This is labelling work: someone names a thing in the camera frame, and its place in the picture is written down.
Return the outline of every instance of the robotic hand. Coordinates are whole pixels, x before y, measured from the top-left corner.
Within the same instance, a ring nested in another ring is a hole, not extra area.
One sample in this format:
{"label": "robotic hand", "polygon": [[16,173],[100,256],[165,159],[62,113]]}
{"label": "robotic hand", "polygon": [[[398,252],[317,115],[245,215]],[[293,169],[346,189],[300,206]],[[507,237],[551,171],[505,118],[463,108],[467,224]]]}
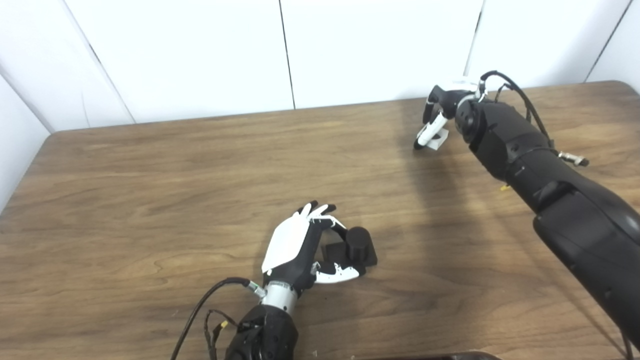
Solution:
{"label": "robotic hand", "polygon": [[364,244],[362,250],[368,252],[367,259],[375,256],[366,230],[361,227],[347,230],[328,215],[335,205],[317,205],[316,201],[308,203],[274,230],[262,263],[264,289],[255,288],[260,303],[239,322],[225,359],[292,359],[298,339],[292,315],[302,293],[314,283],[348,281],[365,273],[362,261],[342,264],[314,260],[320,237],[327,229],[342,238],[347,245],[343,249],[348,249],[349,244],[352,247]]}
{"label": "robotic hand", "polygon": [[[500,76],[527,106],[538,129],[513,107],[486,98],[485,81]],[[414,147],[437,133],[429,126],[454,119],[469,150],[535,212],[533,227],[549,249],[640,348],[640,215],[616,194],[564,162],[588,160],[555,150],[533,104],[511,79],[497,71],[482,75],[475,90],[436,86]]]}

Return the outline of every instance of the white wall panel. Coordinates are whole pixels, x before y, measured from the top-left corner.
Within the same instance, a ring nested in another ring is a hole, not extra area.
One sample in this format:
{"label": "white wall panel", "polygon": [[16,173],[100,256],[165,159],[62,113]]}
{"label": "white wall panel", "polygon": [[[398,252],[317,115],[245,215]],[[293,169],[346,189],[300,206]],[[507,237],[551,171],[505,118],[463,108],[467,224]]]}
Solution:
{"label": "white wall panel", "polygon": [[485,0],[469,76],[499,70],[521,87],[581,83],[627,5],[628,0]]}
{"label": "white wall panel", "polygon": [[49,132],[0,76],[0,213]]}
{"label": "white wall panel", "polygon": [[61,0],[0,1],[0,71],[53,130],[132,123]]}
{"label": "white wall panel", "polygon": [[282,0],[297,108],[427,96],[463,74],[481,0]]}
{"label": "white wall panel", "polygon": [[635,0],[588,81],[620,80],[640,93],[640,1]]}
{"label": "white wall panel", "polygon": [[278,0],[67,0],[138,122],[293,107]]}

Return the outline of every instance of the wooden table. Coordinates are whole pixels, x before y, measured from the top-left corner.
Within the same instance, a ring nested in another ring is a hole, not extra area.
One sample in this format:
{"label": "wooden table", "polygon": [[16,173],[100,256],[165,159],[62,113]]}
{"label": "wooden table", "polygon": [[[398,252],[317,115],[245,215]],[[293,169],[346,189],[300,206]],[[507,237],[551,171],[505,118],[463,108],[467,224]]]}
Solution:
{"label": "wooden table", "polygon": [[[559,149],[591,160],[578,171],[640,209],[638,95],[621,83],[527,93]],[[273,229],[312,199],[368,228],[379,264],[302,296],[297,359],[622,358],[615,326],[451,123],[438,152],[412,149],[423,104],[52,135],[0,217],[0,358],[168,359],[202,294],[227,276],[260,280]],[[256,301],[229,287],[208,307],[240,318]],[[180,359],[207,359],[201,329],[202,317]]]}

